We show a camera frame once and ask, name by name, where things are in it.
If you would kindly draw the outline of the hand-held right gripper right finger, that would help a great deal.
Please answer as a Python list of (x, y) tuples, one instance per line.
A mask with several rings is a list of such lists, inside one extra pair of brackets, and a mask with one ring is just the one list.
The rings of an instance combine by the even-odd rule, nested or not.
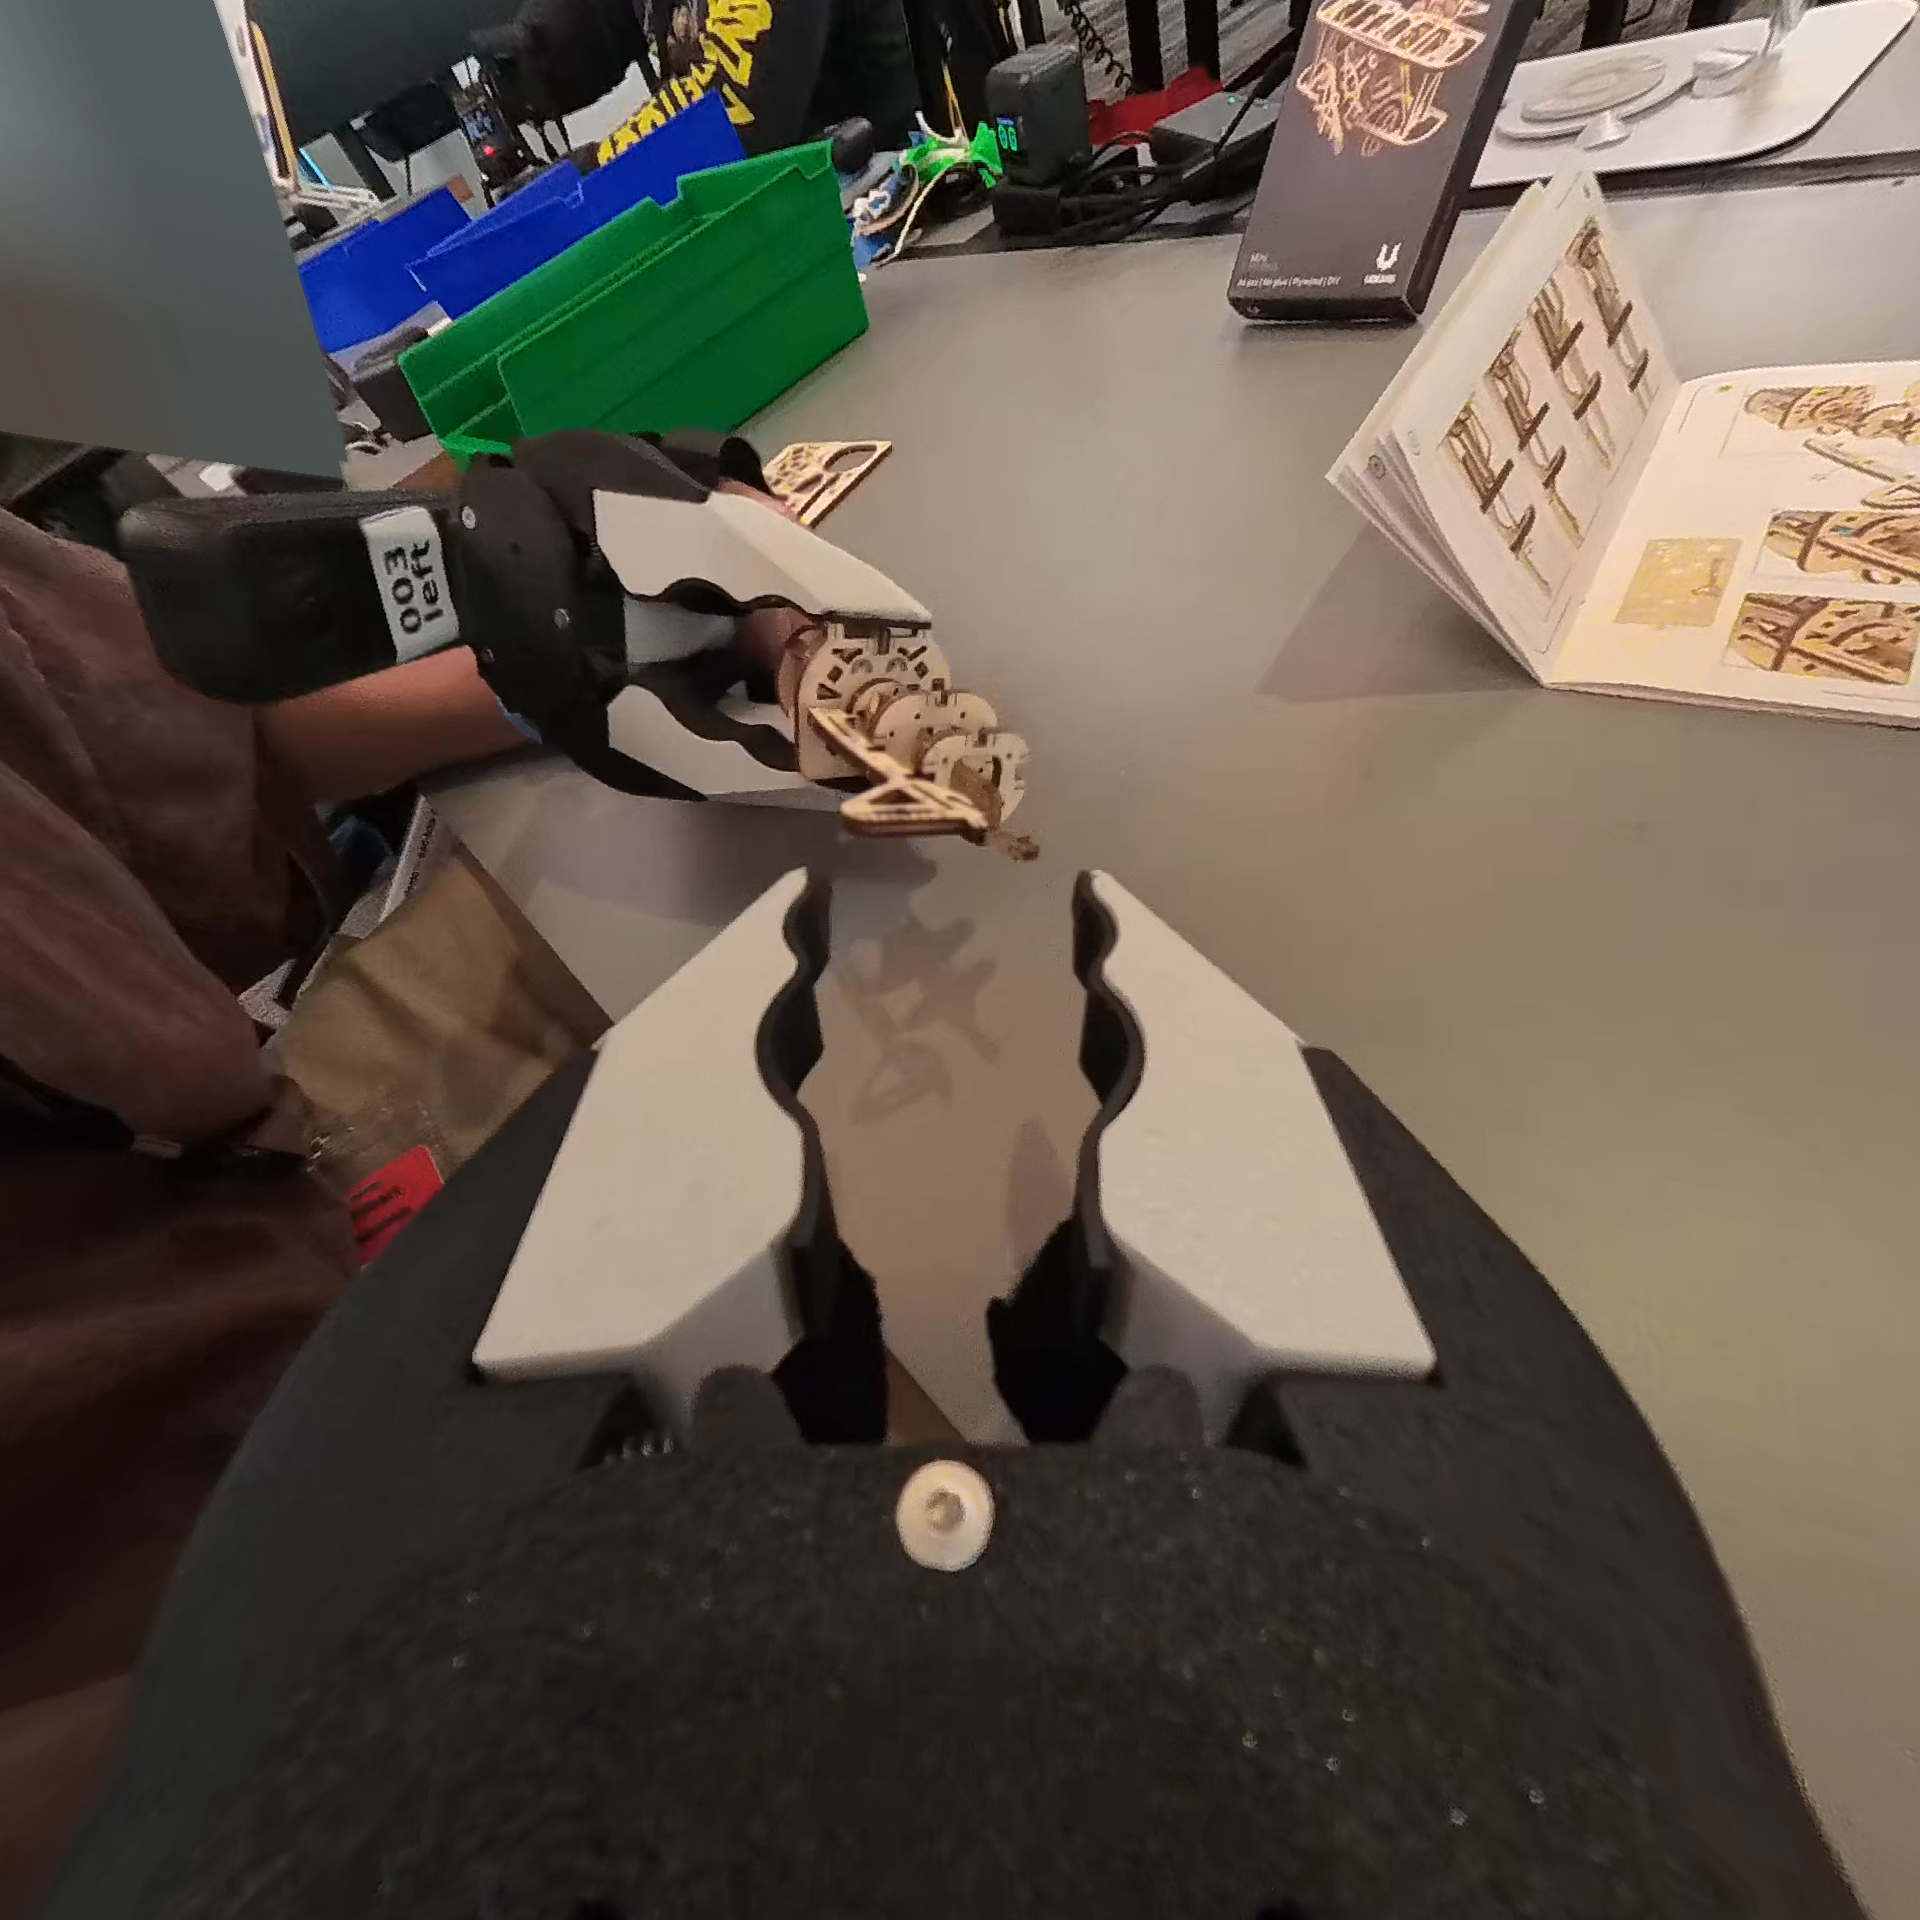
[(992, 1300), (1020, 1437), (1093, 1437), (1123, 1382), (1197, 1394), (1224, 1441), (1279, 1376), (1429, 1382), (1434, 1341), (1297, 1032), (1125, 887), (1071, 894), (1094, 1109), (1065, 1220)]

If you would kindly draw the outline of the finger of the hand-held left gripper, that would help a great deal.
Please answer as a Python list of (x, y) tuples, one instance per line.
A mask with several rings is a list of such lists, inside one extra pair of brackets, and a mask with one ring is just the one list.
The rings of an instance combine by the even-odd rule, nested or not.
[(635, 601), (691, 606), (708, 592), (730, 610), (786, 606), (906, 629), (935, 624), (913, 592), (868, 559), (735, 491), (691, 500), (595, 490), (592, 534)]
[(615, 753), (711, 804), (841, 805), (858, 791), (852, 769), (807, 780), (795, 720), (743, 684), (717, 699), (685, 686), (667, 698), (630, 684), (607, 708), (607, 728)]

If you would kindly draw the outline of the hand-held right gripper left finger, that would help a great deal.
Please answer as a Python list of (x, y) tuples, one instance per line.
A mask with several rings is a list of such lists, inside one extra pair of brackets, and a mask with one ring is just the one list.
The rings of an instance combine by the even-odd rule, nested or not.
[(623, 1378), (691, 1429), (755, 1369), (817, 1443), (887, 1437), (873, 1278), (805, 1108), (833, 887), (791, 870), (596, 1046), (472, 1365), (493, 1382)]

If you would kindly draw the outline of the punched wooden parts sheet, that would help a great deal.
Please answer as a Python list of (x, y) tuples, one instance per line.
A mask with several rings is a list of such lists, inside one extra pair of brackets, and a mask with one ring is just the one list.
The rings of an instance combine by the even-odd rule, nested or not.
[(890, 440), (793, 441), (763, 461), (769, 490), (802, 525), (821, 525), (895, 451)]

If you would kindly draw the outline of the wooden model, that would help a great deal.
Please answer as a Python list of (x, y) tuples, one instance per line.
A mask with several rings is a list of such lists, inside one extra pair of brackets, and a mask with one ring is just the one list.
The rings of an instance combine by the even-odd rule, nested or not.
[(852, 838), (864, 841), (959, 839), (1028, 863), (1040, 844), (1015, 816), (1028, 791), (1033, 750), (980, 691), (955, 682), (946, 652), (926, 631), (877, 624), (829, 622), (786, 711), (798, 748), (798, 769), (813, 782), (858, 776), (863, 762), (889, 753), (928, 780), (990, 804), (999, 794), (1001, 826), (983, 841), (965, 836)]

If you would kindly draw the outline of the person's left forearm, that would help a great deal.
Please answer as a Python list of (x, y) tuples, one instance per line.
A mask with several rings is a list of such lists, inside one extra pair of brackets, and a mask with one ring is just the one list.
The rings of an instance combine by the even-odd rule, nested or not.
[(366, 800), (532, 745), (464, 645), (264, 704), (254, 717), (316, 804)]

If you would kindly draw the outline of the person's left hand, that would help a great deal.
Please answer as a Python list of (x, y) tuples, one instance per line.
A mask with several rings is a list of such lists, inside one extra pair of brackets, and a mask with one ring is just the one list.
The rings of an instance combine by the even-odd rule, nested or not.
[(795, 711), (809, 662), (827, 637), (821, 617), (785, 604), (745, 611), (732, 627), (732, 645), (747, 662), (750, 684), (770, 684), (770, 698), (785, 711)]

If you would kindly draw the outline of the large green plastic bin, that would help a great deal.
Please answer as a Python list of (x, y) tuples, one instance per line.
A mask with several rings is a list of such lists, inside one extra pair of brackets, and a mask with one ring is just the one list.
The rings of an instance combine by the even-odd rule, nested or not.
[(554, 430), (735, 430), (868, 331), (825, 139), (689, 174), (396, 368), (462, 466)]

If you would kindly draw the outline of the red badge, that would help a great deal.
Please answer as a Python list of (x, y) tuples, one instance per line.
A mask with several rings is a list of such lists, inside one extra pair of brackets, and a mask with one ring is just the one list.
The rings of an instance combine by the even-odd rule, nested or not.
[(344, 1205), (359, 1265), (372, 1265), (445, 1184), (442, 1164), (425, 1141), (357, 1177), (347, 1189)]

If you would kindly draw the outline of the blue plastic bin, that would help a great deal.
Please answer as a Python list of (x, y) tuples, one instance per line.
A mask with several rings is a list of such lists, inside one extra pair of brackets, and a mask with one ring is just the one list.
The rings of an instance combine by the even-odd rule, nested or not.
[(323, 351), (342, 355), (434, 308), (438, 300), (422, 287), (414, 265), (469, 220), (464, 198), (440, 184), (300, 251), (300, 292)]
[(723, 99), (699, 97), (588, 171), (557, 162), (408, 269), (429, 303), (461, 319), (638, 203), (670, 203), (685, 176), (745, 156)]

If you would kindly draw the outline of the instruction booklet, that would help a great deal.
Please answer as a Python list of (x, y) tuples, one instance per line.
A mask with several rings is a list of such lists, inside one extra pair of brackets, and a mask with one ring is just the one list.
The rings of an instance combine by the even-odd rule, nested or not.
[(1916, 432), (1914, 358), (1682, 377), (1573, 162), (1327, 480), (1545, 688), (1916, 728)]

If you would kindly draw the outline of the black kit box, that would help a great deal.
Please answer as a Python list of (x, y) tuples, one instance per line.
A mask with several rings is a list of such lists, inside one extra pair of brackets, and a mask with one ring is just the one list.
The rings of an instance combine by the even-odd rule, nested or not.
[(1317, 1), (1229, 282), (1248, 323), (1427, 308), (1539, 1)]

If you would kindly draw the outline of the white round disc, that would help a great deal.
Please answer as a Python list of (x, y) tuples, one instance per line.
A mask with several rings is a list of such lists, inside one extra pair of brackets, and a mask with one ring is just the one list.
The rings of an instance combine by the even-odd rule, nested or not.
[(1658, 107), (1670, 93), (1667, 58), (1622, 54), (1531, 89), (1516, 88), (1502, 106), (1496, 131), (1516, 142), (1585, 137), (1596, 123)]

